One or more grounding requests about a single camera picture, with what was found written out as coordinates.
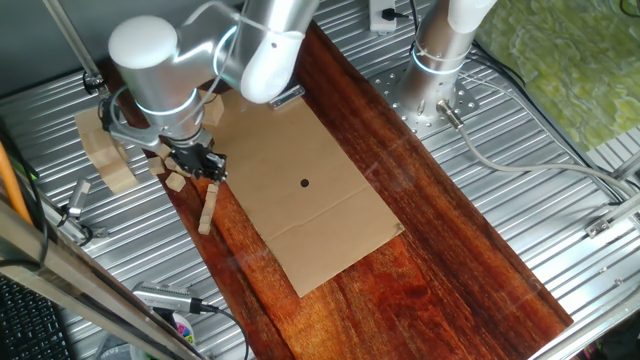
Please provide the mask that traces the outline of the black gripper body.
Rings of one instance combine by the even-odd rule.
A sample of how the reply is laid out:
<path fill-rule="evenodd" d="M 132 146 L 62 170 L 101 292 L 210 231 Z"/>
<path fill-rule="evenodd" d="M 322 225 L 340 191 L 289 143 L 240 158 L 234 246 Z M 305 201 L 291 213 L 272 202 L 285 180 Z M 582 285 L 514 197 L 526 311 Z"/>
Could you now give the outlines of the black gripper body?
<path fill-rule="evenodd" d="M 208 168 L 215 176 L 219 165 L 226 165 L 227 157 L 224 154 L 212 151 L 215 142 L 210 139 L 206 143 L 195 142 L 187 144 L 171 140 L 169 142 L 172 149 L 171 158 L 185 172 L 193 176 L 193 171 L 198 168 Z"/>

